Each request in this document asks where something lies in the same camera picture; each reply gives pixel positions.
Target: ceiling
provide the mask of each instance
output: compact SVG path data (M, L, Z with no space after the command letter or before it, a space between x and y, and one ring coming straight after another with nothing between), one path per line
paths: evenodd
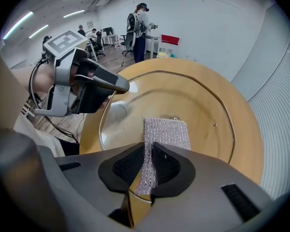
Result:
M58 24L63 16L85 10L94 11L99 0L22 0L8 18L0 38L29 11L33 12L27 20L19 25L5 40L10 46L22 45L28 37L46 24Z

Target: wooden table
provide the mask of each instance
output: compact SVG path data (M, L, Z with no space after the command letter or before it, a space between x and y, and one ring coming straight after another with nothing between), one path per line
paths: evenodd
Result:
M130 81L130 90L87 115L81 154L142 141L142 116L178 117L187 124L191 150L219 158L260 183L263 144L257 120L224 77L177 58L146 60L119 74Z

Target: floor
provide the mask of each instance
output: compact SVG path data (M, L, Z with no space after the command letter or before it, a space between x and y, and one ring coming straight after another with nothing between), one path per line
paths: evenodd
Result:
M114 46L108 45L104 46L105 56L100 55L97 56L98 62L110 69L111 71L118 73L120 70L134 64L133 55L128 53L126 57L124 57L124 64L121 67L123 55L121 54L121 50L115 49ZM150 59L150 54L145 54L145 60ZM42 97L41 107L46 106L46 98L45 94ZM52 122L63 129L66 129L72 132L78 141L81 139L82 128L86 118L86 114L72 114L66 117L50 117ZM63 135L61 132L57 131L43 116L35 116L35 118L28 117L28 119L32 122L34 127L38 130L45 131L57 138L66 140L68 142L74 142L73 138L69 138Z

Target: silver fabric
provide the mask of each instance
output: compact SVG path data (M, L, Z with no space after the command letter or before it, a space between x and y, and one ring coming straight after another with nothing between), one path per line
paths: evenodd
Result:
M190 150L186 123L181 120L143 117L145 157L141 169L140 182L135 194L150 194L157 185L156 170L151 159L154 142L168 144Z

